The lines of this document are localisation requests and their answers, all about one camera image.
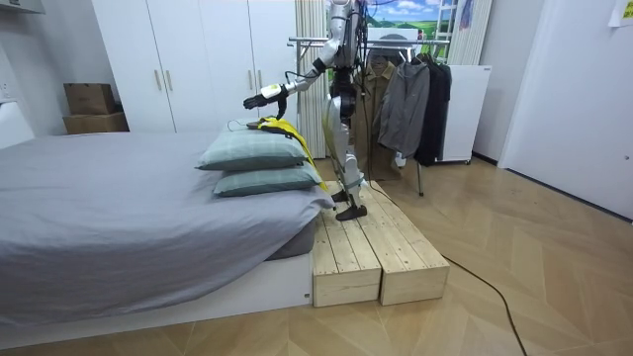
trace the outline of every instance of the white bed frame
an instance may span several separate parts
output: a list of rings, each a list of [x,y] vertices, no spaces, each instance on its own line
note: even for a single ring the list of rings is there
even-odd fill
[[[15,105],[0,108],[3,114],[0,149],[34,137],[17,108]],[[264,262],[217,291],[178,306],[31,328],[0,328],[0,350],[303,306],[312,303],[312,290],[312,253],[309,253]]]

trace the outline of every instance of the white cabinet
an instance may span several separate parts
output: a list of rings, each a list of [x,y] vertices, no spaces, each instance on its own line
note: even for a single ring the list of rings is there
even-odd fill
[[[453,83],[441,161],[470,161],[492,68],[451,65]]]
[[[295,68],[294,2],[92,1],[131,131],[209,131],[277,114],[242,102]],[[296,97],[284,118],[296,123]]]
[[[258,118],[242,106],[257,94],[246,0],[200,2],[205,45],[211,66],[214,115],[232,119]]]
[[[176,131],[216,129],[212,78],[198,0],[147,0]]]
[[[93,5],[130,130],[174,132],[145,0],[94,0]]]
[[[249,0],[250,31],[253,42],[253,58],[257,73],[257,88],[274,83],[286,83],[284,73],[295,71],[295,48],[287,46],[288,37],[297,32],[294,1]],[[283,21],[271,20],[270,15]],[[259,115],[276,116],[277,105],[259,108]],[[288,98],[288,109],[284,115],[294,126],[297,124],[297,96]]]

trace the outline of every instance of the humanoid robot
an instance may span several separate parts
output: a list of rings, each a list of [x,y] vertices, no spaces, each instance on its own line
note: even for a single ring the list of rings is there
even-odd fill
[[[280,102],[285,111],[289,95],[308,90],[317,79],[331,68],[334,78],[327,95],[323,130],[325,142],[343,190],[332,196],[335,202],[350,202],[345,212],[336,215],[339,221],[348,221],[367,215],[360,202],[360,185],[363,174],[358,169],[356,156],[348,149],[350,118],[356,109],[356,89],[352,82],[353,71],[360,65],[362,40],[367,38],[365,0],[331,0],[329,11],[329,40],[318,53],[312,70],[298,74],[287,84],[273,84],[261,89],[261,94],[244,100],[244,108],[253,109]]]

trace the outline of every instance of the wooden platform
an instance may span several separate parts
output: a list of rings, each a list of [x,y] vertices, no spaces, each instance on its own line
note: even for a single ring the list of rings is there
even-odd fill
[[[449,271],[444,257],[386,196],[363,187],[361,200],[369,214],[358,221],[383,268],[380,303],[441,298]]]
[[[332,192],[336,183],[328,183]],[[339,222],[334,210],[323,211],[316,224],[313,251],[315,307],[375,301],[381,266],[358,221]]]
[[[334,182],[327,185],[332,193],[340,189]],[[385,193],[377,183],[372,186]],[[364,187],[361,200],[368,216],[356,221],[338,222],[332,210],[322,213],[324,228],[315,242],[315,306],[370,300],[376,263],[382,274],[374,299],[383,306],[441,298],[449,271],[442,255],[386,196]],[[337,205],[340,212],[346,208]]]

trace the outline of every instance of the wardrobe door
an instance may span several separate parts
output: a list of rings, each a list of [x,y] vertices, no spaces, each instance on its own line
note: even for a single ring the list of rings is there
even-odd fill
[[[133,133],[173,133],[174,123],[145,0],[93,0]]]
[[[295,48],[288,46],[288,38],[297,35],[295,2],[250,0],[248,9],[257,89],[270,84],[286,83],[284,73],[287,70],[297,70]],[[259,108],[259,115],[276,116],[277,111],[277,105],[270,104]],[[294,126],[297,125],[296,95],[288,98],[284,119]]]
[[[258,118],[244,99],[257,94],[246,0],[200,0],[215,103],[214,115],[230,120]]]
[[[167,94],[178,133],[211,131],[217,115],[198,0],[147,0]]]

